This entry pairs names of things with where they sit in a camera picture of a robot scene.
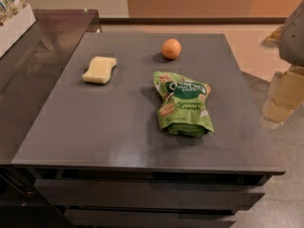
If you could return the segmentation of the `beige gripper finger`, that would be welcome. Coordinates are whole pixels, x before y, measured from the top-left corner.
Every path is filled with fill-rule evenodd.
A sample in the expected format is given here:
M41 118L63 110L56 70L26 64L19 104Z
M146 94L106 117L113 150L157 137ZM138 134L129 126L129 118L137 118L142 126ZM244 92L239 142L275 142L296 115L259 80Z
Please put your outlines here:
M291 65L284 73L277 71L273 76L260 122L268 129L276 129L303 103L304 67Z

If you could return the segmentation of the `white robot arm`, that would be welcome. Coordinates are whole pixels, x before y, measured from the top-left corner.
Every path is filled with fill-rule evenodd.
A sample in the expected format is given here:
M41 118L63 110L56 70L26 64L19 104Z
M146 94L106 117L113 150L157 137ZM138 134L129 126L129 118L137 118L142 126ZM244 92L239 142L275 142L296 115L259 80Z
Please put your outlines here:
M276 129L304 102L304 1L265 42L278 45L279 57L291 64L287 71L273 76L262 108L261 124Z

